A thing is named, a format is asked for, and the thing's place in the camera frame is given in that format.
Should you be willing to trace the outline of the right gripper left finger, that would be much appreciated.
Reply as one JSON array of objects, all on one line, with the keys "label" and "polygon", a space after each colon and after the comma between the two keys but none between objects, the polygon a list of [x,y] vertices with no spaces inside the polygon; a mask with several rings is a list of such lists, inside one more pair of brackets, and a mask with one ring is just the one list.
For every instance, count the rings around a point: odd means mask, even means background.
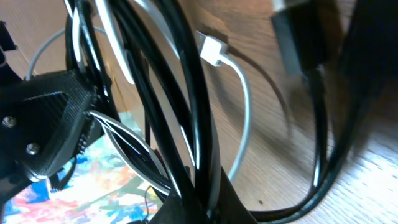
[{"label": "right gripper left finger", "polygon": [[172,189],[160,210],[149,224],[206,224],[208,217],[195,195],[195,191],[180,196]]}]

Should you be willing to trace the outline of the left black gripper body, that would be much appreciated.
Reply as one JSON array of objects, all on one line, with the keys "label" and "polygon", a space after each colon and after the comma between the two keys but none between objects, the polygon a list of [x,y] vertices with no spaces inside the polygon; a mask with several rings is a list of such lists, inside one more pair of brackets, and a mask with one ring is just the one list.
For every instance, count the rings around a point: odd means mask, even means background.
[{"label": "left black gripper body", "polygon": [[97,91],[78,69],[23,80],[1,55],[1,205],[34,182],[65,189],[77,155],[99,137],[88,115]]}]

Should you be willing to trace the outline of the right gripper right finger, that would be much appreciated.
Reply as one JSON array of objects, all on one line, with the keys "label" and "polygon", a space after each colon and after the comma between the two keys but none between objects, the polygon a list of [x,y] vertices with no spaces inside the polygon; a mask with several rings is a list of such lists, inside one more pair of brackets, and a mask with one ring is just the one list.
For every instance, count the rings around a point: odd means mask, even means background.
[{"label": "right gripper right finger", "polygon": [[221,169],[220,191],[214,223],[257,224],[254,217],[241,203],[224,169]]}]

